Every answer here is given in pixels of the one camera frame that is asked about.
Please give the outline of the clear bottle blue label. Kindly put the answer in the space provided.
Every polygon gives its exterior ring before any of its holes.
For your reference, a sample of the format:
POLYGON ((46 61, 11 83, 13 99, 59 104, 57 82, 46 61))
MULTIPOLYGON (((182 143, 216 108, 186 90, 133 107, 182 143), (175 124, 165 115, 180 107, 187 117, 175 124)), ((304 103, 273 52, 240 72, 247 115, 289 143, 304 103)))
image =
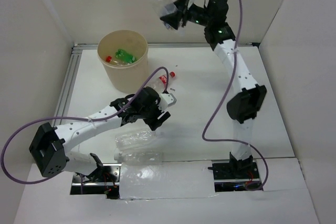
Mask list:
MULTIPOLYGON (((164 15, 171 14, 171 13, 175 12, 176 7, 174 6, 173 2, 174 1, 172 1, 172 0, 151 0, 151 5, 152 5, 154 11, 157 13, 157 15, 160 19, 160 17, 162 17, 164 15)), ((173 31, 175 31, 176 33, 182 34, 183 33, 182 32, 182 30, 183 30, 182 23, 183 23, 183 16, 182 16, 181 25, 180 25, 179 29, 178 30, 173 30, 173 31)))

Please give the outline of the clear crushed bottle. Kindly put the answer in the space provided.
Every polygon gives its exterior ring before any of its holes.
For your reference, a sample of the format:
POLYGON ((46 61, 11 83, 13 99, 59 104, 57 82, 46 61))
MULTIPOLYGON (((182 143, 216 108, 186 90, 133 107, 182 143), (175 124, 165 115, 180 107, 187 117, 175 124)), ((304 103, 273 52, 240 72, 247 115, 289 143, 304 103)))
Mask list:
POLYGON ((151 131, 149 129, 137 129, 120 133, 115 136, 116 147, 120 151, 126 151, 137 148, 144 148, 155 143, 162 133, 160 131, 151 131))

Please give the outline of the red label cola bottle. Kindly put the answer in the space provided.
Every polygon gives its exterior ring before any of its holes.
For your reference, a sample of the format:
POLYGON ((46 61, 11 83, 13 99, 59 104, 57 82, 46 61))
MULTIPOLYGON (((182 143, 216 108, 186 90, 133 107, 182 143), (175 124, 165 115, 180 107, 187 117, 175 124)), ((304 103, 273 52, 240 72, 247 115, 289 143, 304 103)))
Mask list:
POLYGON ((175 72, 171 71, 169 73, 169 77, 163 74, 159 76, 158 78, 148 82, 146 86, 154 89, 157 93, 163 93, 165 88, 167 88, 169 85, 171 85, 174 82, 175 77, 176 77, 175 72))

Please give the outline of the green plastic bottle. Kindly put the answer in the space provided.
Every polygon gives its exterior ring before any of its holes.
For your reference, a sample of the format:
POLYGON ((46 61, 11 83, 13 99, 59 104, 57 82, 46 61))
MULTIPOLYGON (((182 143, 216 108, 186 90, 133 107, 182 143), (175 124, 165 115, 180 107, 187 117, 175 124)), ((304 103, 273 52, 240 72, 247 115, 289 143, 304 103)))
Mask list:
POLYGON ((124 49, 118 49, 115 52, 115 57, 125 64, 132 64, 136 62, 136 57, 128 53, 124 49))

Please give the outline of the clear bottle red cap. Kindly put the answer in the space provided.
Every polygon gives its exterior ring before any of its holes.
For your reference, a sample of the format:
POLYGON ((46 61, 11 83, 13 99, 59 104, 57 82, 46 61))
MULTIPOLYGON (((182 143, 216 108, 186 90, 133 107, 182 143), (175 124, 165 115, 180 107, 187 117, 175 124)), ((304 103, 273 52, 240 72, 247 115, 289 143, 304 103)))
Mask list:
POLYGON ((120 59, 117 59, 115 56, 107 56, 106 57, 106 63, 113 65, 113 66, 127 66, 129 63, 122 61, 120 59))

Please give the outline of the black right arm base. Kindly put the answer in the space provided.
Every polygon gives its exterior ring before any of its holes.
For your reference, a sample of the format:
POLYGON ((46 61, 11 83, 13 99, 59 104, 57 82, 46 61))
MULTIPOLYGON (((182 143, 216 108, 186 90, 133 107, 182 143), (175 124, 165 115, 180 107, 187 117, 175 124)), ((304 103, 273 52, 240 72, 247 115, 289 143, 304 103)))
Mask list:
POLYGON ((247 168, 237 170, 230 161, 216 161, 212 162, 207 169, 213 173, 214 180, 246 182, 260 178, 256 162, 252 162, 247 168))

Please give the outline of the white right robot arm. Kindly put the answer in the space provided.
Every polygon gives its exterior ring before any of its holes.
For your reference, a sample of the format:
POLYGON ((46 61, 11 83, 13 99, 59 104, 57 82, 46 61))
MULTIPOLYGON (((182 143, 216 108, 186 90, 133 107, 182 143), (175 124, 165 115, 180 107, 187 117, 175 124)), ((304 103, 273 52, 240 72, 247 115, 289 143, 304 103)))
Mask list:
POLYGON ((267 89, 251 75, 239 50, 238 38, 226 22, 228 0, 208 0, 200 7, 194 0, 165 0, 158 7, 158 16, 168 29, 178 30, 192 22, 204 27, 204 35, 212 51, 220 59, 231 77, 227 89, 235 95, 227 102, 226 110, 234 122, 235 137, 229 153, 229 172, 242 177, 251 165, 251 130, 267 89))

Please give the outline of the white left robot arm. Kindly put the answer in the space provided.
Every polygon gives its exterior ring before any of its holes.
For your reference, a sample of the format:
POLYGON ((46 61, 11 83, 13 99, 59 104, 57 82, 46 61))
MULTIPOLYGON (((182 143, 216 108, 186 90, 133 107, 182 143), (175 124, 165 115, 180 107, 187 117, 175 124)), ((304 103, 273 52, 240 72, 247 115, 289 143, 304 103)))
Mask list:
POLYGON ((45 119, 29 147, 42 177, 50 179, 67 171, 99 181, 108 172, 107 167, 96 154, 74 152, 74 147, 137 120, 143 120, 153 131, 160 127, 170 117, 167 108, 176 103, 176 98, 167 90, 155 91, 147 82, 135 94, 118 98, 86 118, 70 118, 70 123, 57 126, 45 119))

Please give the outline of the beige round bin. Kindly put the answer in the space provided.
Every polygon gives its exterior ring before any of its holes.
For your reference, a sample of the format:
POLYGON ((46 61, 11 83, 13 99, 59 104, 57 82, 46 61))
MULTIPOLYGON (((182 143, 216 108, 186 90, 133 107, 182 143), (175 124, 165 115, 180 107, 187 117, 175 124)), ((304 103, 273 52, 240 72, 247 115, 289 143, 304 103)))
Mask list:
POLYGON ((136 93, 149 77, 148 43, 136 31, 117 30, 105 35, 99 42, 97 55, 113 86, 124 93, 136 93), (108 56, 123 49, 135 57, 136 62, 126 66, 116 66, 106 62, 108 56))

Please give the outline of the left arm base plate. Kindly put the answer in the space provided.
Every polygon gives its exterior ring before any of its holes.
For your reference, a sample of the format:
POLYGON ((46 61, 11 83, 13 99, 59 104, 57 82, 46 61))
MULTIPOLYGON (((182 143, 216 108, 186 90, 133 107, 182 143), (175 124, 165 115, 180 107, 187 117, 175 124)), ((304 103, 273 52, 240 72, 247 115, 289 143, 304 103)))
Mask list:
POLYGON ((98 178, 73 174, 70 195, 104 195, 107 199, 119 199, 121 164, 104 164, 103 173, 98 178))

